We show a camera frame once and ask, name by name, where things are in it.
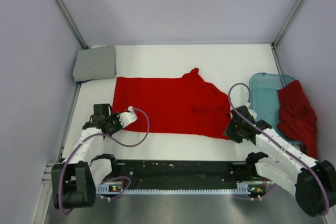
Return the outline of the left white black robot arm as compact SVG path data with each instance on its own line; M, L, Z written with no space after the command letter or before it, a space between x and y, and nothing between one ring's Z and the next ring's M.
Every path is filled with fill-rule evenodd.
M112 154L97 154L105 137L122 129L119 115L112 113L110 104L95 104L93 115L84 124L72 153L51 169L54 207L66 211L92 207L96 189L106 178L114 180L119 174L117 160Z

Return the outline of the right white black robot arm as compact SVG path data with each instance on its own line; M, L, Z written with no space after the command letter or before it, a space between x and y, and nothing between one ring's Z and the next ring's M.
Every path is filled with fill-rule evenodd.
M264 120L255 121L245 105L231 110L231 121L223 135L260 148L246 158L245 174L264 177L289 192L311 217L326 215L335 206L335 167L296 149Z

